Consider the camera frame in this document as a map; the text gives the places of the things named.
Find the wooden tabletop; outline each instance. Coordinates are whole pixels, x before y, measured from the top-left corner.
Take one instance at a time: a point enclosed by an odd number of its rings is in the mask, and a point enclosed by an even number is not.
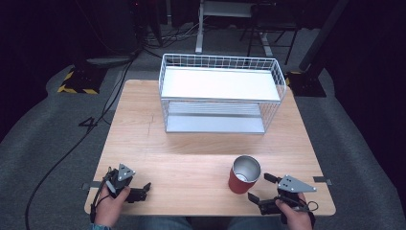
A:
[[[136,172],[130,187],[151,182],[147,200],[126,203],[126,215],[260,216],[247,194],[234,194],[228,187],[232,164],[243,154],[259,161],[262,174],[290,174],[316,187],[316,193],[304,194],[318,203],[315,215],[335,213],[327,184],[314,182],[313,176],[323,173],[289,89],[264,135],[165,133],[158,81],[128,80],[94,180],[123,163]],[[89,192],[87,213],[96,191]],[[249,192],[269,199],[277,195],[277,186],[262,176]]]

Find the chair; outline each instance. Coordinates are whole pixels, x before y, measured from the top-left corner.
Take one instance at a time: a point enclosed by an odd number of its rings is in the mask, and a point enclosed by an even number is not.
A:
[[[280,33],[278,38],[274,41],[277,43],[285,32],[293,32],[293,37],[290,45],[266,44],[269,47],[289,47],[286,60],[287,64],[296,35],[299,31],[299,26],[296,23],[296,18],[292,13],[289,5],[283,1],[263,1],[259,0],[256,5],[251,7],[251,19],[247,28],[245,28],[240,40],[245,36],[248,29],[251,29],[250,42],[248,45],[248,54],[250,56],[251,47],[253,46],[253,37],[255,33],[266,35],[266,33]]]

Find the human hand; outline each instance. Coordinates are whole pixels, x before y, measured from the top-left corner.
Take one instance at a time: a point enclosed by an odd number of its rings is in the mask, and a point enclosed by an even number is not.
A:
[[[298,194],[299,199],[305,202],[305,196],[302,193]],[[311,230],[313,229],[311,226],[310,216],[307,212],[296,212],[293,210],[289,205],[277,199],[275,201],[278,208],[286,215],[287,218],[287,226],[290,230]]]
[[[95,224],[113,227],[117,220],[119,220],[123,204],[130,191],[131,189],[125,186],[120,194],[116,198],[113,198],[109,195],[108,189],[104,185],[99,196],[99,204],[96,207]]]

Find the chair leg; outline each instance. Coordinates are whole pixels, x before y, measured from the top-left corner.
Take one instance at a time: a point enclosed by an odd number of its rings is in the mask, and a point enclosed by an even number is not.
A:
[[[279,39],[281,39],[281,37],[284,35],[285,31],[282,31],[281,34],[278,36],[278,38],[274,41],[275,43],[277,43],[279,41]]]
[[[239,38],[239,41],[241,41],[241,40],[244,38],[245,33],[247,32],[247,30],[248,30],[248,28],[246,27],[246,28],[244,29],[244,32],[242,33],[242,36]]]
[[[251,54],[251,46],[252,46],[252,44],[253,44],[253,36],[254,36],[254,27],[251,29],[251,35],[250,35],[250,42],[249,42],[249,44],[248,44],[248,53],[247,53],[247,57],[249,57],[250,56],[250,54]]]
[[[298,33],[298,30],[296,30],[296,31],[295,31],[295,34],[293,34],[292,41],[290,42],[289,51],[287,52],[286,61],[284,62],[285,65],[287,64],[287,61],[289,60],[290,52],[292,52],[293,43],[295,42],[296,34],[297,34],[297,33]]]

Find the hazard tape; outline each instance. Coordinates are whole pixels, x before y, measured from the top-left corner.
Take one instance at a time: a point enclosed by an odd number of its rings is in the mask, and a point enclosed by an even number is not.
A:
[[[284,82],[286,83],[287,86],[290,87],[290,79],[289,79],[289,76],[291,76],[291,75],[300,75],[300,74],[301,74],[301,72],[298,72],[298,71],[290,71],[290,72],[287,72],[287,73],[284,74]]]
[[[75,69],[71,69],[69,73],[66,75],[65,80],[63,80],[63,83],[60,85],[59,89],[57,90],[58,93],[83,93],[83,94],[99,94],[100,89],[99,85],[95,85],[95,88],[82,88],[79,86],[72,86],[75,85],[74,80],[75,80]]]

